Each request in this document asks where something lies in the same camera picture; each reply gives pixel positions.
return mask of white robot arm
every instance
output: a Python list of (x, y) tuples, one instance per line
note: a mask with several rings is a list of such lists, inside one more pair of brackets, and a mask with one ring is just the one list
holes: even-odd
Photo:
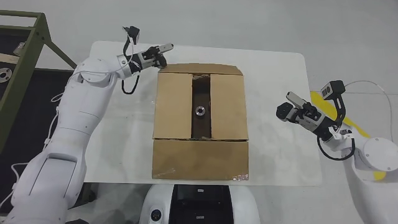
[(86, 174), (85, 152), (91, 134), (105, 114), (117, 79), (148, 67), (165, 67), (163, 53), (172, 44), (126, 55), (139, 30), (125, 28), (129, 38), (123, 54), (109, 59), (90, 57), (77, 66), (58, 106), (58, 123), (48, 146), (33, 158), (14, 185), (14, 208), (5, 223), (65, 223)]
[[(309, 102), (288, 92), (286, 102), (277, 108), (277, 117), (303, 126), (317, 135), (318, 146), (327, 158), (343, 161), (354, 205), (364, 223), (391, 224), (398, 220), (398, 147), (384, 138), (366, 138), (352, 126), (343, 123), (345, 106), (342, 81), (328, 83), (322, 90), (324, 100), (333, 100), (337, 119), (332, 120)], [(341, 157), (329, 156), (321, 140)], [(359, 170), (384, 171), (379, 181), (364, 180)]]

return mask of black mat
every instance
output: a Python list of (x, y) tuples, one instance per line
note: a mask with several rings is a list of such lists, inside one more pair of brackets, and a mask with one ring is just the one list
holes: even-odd
[[(11, 165), (29, 162), (42, 151), (51, 120), (55, 116), (55, 107), (59, 104), (51, 103), (50, 100), (64, 91), (71, 74), (72, 71), (65, 70), (35, 70), (33, 73), (7, 143), (0, 154), (0, 201), (11, 193), (16, 181)], [(5, 87), (0, 87), (0, 96), (4, 90)], [(16, 166), (16, 169), (22, 173), (24, 166)], [(11, 208), (8, 200), (0, 213), (9, 213)]]

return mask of concrete floor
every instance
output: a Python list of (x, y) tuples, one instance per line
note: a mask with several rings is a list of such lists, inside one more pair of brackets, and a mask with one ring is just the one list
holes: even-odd
[[(372, 80), (391, 95), (397, 119), (398, 0), (0, 0), (0, 9), (46, 13), (53, 41), (75, 62), (96, 40), (124, 41), (121, 26), (129, 25), (141, 28), (143, 43), (299, 52), (311, 90), (330, 80)], [(39, 65), (67, 68), (49, 50)], [(390, 138), (388, 103), (379, 89), (357, 84), (348, 91), (348, 116), (370, 135)], [(321, 164), (320, 187), (252, 187), (262, 222), (361, 223), (342, 164), (323, 157)], [(100, 185), (99, 199), (68, 217), (136, 222), (148, 188)]]

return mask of yellow floor marking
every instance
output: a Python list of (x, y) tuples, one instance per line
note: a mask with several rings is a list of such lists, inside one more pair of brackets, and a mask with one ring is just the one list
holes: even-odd
[[(331, 119), (335, 119), (337, 117), (337, 112), (336, 108), (330, 104), (328, 101), (323, 100), (321, 95), (315, 91), (311, 92), (311, 101), (312, 103), (319, 108), (321, 111), (323, 111), (326, 115), (328, 115)], [(344, 119), (344, 123), (346, 123), (349, 126), (354, 126), (358, 132), (367, 138), (370, 138), (370, 135), (366, 133), (364, 130), (362, 130), (357, 124), (355, 124), (352, 120), (350, 120), (348, 117)], [(373, 172), (373, 176), (375, 180), (382, 180), (385, 176), (385, 172)]]

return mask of cardboard box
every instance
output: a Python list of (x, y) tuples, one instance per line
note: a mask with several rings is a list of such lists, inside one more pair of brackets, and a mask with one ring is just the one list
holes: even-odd
[(157, 83), (152, 178), (248, 180), (243, 74), (229, 65), (170, 64)]

